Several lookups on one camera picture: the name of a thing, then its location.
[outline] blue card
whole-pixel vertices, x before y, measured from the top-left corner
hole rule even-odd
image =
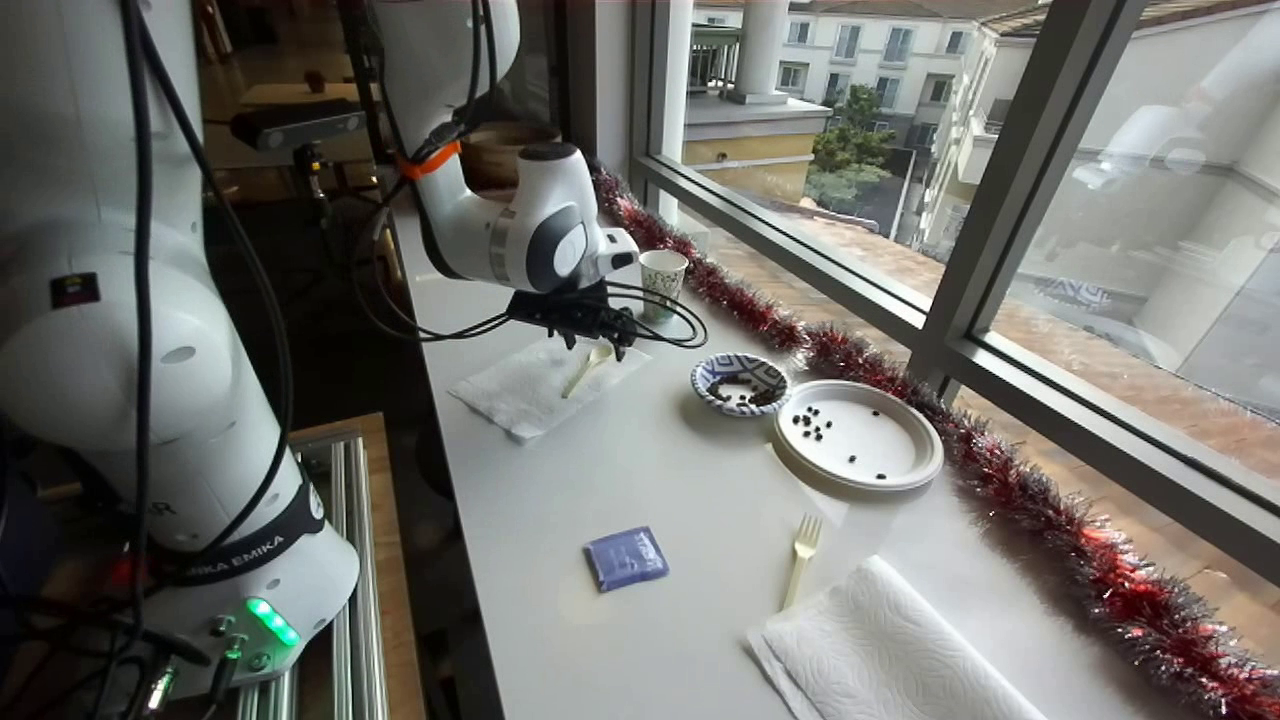
[[[600,593],[668,574],[668,558],[647,526],[600,534],[582,552]]]

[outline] red tinsel garland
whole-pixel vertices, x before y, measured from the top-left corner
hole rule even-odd
[[[911,379],[878,358],[858,334],[838,329],[809,329],[753,288],[722,275],[674,236],[663,218],[634,203],[613,174],[595,174],[604,216],[624,224],[640,248],[673,248],[691,259],[688,288],[717,302],[728,320],[757,331],[769,349],[799,351],[811,372],[882,386],[919,407],[948,442],[965,486],[983,517],[1024,532],[1053,552],[1070,579],[1088,619],[1112,634],[1137,666],[1161,688],[1181,692],[1204,717],[1280,720],[1280,672],[1240,651],[1237,634],[1214,624],[1204,598],[1130,552],[1088,508],[1062,501],[1030,464],[999,442],[979,420],[940,407]]]

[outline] folded white cloth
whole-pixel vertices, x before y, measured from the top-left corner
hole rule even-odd
[[[746,648],[799,720],[1039,717],[878,557],[757,624]]]
[[[614,358],[608,349],[608,358],[592,363],[562,397],[592,349],[595,339],[579,339],[572,351],[558,339],[537,339],[515,357],[469,374],[452,386],[452,397],[458,397],[485,420],[509,428],[515,439],[537,439],[647,363],[647,357],[634,349],[627,349],[624,358]]]

